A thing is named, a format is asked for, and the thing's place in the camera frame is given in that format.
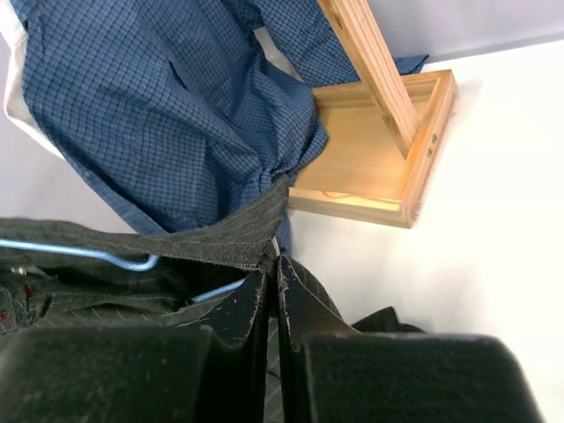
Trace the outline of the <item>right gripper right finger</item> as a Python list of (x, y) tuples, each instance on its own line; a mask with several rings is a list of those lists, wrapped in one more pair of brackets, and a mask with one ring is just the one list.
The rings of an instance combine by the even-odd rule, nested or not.
[(357, 330), (318, 280), (278, 260), (278, 327), (289, 422), (539, 422), (511, 351), (497, 338), (432, 335), (383, 312)]

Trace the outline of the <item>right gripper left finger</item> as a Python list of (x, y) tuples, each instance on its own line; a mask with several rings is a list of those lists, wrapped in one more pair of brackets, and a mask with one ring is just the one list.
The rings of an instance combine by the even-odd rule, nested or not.
[(4, 422), (259, 422), (268, 281), (192, 323), (37, 329), (1, 354)]

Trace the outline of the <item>light blue wire hanger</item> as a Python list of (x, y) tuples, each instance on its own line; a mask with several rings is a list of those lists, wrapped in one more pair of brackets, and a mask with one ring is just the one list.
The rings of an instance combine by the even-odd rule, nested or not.
[[(18, 241), (11, 239), (1, 239), (1, 247), (3, 249), (16, 249), (22, 251), (32, 251), (53, 255), (75, 256), (93, 260), (100, 260), (106, 263), (110, 263), (119, 269), (133, 272), (147, 272), (153, 269), (160, 260), (159, 256), (149, 255), (145, 261), (135, 262), (97, 249), (86, 249), (80, 247), (70, 247), (30, 241)], [(224, 293), (231, 293), (232, 291), (242, 286), (244, 282), (245, 278), (239, 279), (230, 284), (220, 286), (218, 288), (212, 289), (211, 291), (196, 295), (192, 297), (191, 300), (194, 303), (200, 303), (218, 297)]]

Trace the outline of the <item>black pinstriped shirt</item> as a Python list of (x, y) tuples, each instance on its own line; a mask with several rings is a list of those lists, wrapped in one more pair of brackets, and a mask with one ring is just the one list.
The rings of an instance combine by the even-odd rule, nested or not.
[(192, 323), (231, 293), (191, 298), (255, 272), (268, 281), (263, 418), (284, 421), (278, 327), (275, 233), (286, 210), (288, 184), (279, 178), (254, 203), (218, 224), (187, 233), (108, 234), (59, 221), (3, 219), (1, 239), (106, 251), (135, 262), (160, 257), (147, 272), (100, 260), (1, 247), (1, 354), (20, 332), (83, 326)]

